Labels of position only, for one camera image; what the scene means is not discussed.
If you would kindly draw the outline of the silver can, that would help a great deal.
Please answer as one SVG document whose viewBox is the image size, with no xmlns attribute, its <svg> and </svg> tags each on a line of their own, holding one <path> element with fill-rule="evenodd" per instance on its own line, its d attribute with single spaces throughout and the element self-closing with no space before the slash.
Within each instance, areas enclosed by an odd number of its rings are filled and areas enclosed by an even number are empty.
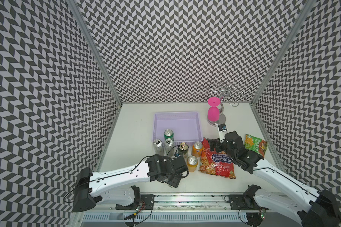
<svg viewBox="0 0 341 227">
<path fill-rule="evenodd" d="M 164 142 L 164 149 L 165 149 L 165 154 L 168 156 L 171 149 L 174 146 L 174 140 L 173 138 L 167 138 Z"/>
<path fill-rule="evenodd" d="M 155 154 L 164 156 L 163 142 L 160 139 L 155 139 L 153 141 L 153 148 L 154 148 Z"/>
</svg>

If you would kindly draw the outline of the dark green gold-top can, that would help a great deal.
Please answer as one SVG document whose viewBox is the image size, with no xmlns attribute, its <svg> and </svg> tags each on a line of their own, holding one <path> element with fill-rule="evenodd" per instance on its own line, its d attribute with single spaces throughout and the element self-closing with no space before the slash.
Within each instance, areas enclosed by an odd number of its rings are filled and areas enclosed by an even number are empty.
<svg viewBox="0 0 341 227">
<path fill-rule="evenodd" d="M 185 142 L 182 142 L 179 146 L 178 146 L 178 153 L 180 156 L 182 156 L 183 158 L 187 158 L 188 157 L 188 149 L 189 149 L 189 146 L 187 143 Z"/>
</svg>

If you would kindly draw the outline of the orange can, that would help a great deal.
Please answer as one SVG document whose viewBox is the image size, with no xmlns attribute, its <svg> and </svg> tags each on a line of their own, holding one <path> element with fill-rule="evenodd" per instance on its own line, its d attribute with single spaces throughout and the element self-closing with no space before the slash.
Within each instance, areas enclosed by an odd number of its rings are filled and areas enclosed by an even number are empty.
<svg viewBox="0 0 341 227">
<path fill-rule="evenodd" d="M 200 157 L 203 151 L 203 144 L 200 141 L 197 141 L 193 144 L 192 147 L 192 156 L 195 156 L 196 158 Z"/>
<path fill-rule="evenodd" d="M 195 156 L 189 156 L 187 158 L 187 166 L 188 166 L 188 171 L 195 172 L 198 166 L 198 158 Z"/>
</svg>

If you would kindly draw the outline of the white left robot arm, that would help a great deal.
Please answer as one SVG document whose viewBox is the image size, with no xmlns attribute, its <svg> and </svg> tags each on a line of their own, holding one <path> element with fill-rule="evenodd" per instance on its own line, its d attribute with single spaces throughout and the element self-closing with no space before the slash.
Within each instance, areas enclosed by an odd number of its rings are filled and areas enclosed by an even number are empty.
<svg viewBox="0 0 341 227">
<path fill-rule="evenodd" d="M 73 189 L 73 212 L 85 212 L 102 203 L 123 207 L 142 203 L 136 183 L 157 181 L 177 188 L 189 175 L 184 158 L 170 158 L 154 154 L 144 157 L 138 164 L 106 172 L 93 172 L 86 167 L 78 174 Z"/>
</svg>

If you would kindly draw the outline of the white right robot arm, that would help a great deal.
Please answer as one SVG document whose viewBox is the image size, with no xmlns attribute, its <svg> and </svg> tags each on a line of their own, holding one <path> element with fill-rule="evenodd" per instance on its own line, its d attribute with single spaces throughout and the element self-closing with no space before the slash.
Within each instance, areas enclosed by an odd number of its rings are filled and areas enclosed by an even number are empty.
<svg viewBox="0 0 341 227">
<path fill-rule="evenodd" d="M 209 139 L 210 150 L 225 152 L 242 170 L 255 175 L 284 193 L 271 195 L 259 186 L 248 189 L 259 207 L 276 211 L 302 227 L 337 227 L 341 223 L 340 205 L 333 193 L 318 191 L 273 166 L 262 155 L 247 149 L 237 132 L 219 133 Z"/>
</svg>

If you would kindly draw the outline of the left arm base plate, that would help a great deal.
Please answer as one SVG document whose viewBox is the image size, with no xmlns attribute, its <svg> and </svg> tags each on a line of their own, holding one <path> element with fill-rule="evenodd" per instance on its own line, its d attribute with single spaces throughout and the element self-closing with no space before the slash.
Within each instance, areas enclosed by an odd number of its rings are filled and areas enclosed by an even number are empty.
<svg viewBox="0 0 341 227">
<path fill-rule="evenodd" d="M 143 210 L 153 210 L 155 195 L 141 194 L 140 188 L 133 185 L 129 187 L 125 193 L 127 197 L 126 202 L 116 204 L 116 210 L 136 210 L 142 208 Z"/>
</svg>

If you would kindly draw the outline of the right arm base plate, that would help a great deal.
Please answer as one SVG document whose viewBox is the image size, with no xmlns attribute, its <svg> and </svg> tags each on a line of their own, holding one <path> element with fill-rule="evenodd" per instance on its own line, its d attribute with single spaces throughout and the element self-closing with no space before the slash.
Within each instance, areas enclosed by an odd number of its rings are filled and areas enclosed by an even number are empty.
<svg viewBox="0 0 341 227">
<path fill-rule="evenodd" d="M 241 194 L 230 194 L 226 196 L 226 201 L 230 203 L 231 210 L 259 210 L 255 200 L 250 196 Z"/>
</svg>

